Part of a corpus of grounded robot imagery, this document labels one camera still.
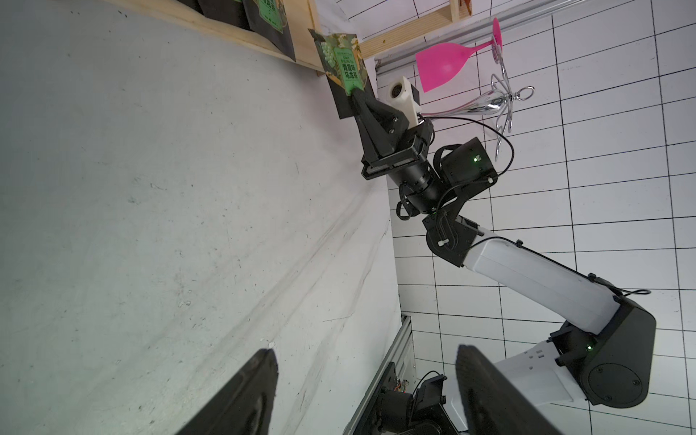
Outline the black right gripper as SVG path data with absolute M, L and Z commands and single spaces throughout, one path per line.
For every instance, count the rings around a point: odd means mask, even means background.
M 389 177 L 398 185 L 400 202 L 409 215 L 435 212 L 447 187 L 428 161 L 432 122 L 422 121 L 408 130 L 403 112 L 359 89 L 352 92 L 352 105 L 364 149 L 362 176 Z

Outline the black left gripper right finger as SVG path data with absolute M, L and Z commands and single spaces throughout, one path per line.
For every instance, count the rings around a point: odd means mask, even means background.
M 455 371 L 470 434 L 560 435 L 476 347 L 458 348 Z

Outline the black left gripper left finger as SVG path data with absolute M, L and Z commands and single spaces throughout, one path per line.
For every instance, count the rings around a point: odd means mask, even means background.
M 267 435 L 277 381 L 275 352 L 258 350 L 178 434 Z

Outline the green tea bag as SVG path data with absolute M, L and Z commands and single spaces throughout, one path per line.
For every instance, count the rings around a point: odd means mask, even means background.
M 243 0 L 250 29 L 266 38 L 277 49 L 295 61 L 295 48 L 286 16 L 285 4 L 280 0 Z
M 340 119 L 355 116 L 352 94 L 360 90 L 374 97 L 364 56 L 356 34 L 321 34 L 309 29 L 324 68 Z

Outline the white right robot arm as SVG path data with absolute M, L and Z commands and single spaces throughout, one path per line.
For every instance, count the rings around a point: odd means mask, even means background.
M 364 156 L 365 179 L 388 177 L 399 187 L 399 219 L 422 218 L 431 253 L 442 261 L 505 286 L 560 315 L 563 326 L 527 353 L 498 365 L 503 378 L 535 404 L 563 399 L 628 409 L 649 393 L 656 320 L 629 292 L 583 275 L 523 242 L 462 217 L 465 203 L 500 178 L 480 140 L 429 154 L 435 133 L 401 84 L 409 104 L 349 94 Z

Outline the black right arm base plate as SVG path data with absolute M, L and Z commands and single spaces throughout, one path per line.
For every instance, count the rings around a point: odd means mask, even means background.
M 344 429 L 345 434 L 457 434 L 443 394 L 447 377 L 436 373 L 414 393 L 401 391 L 396 364 L 388 362 Z

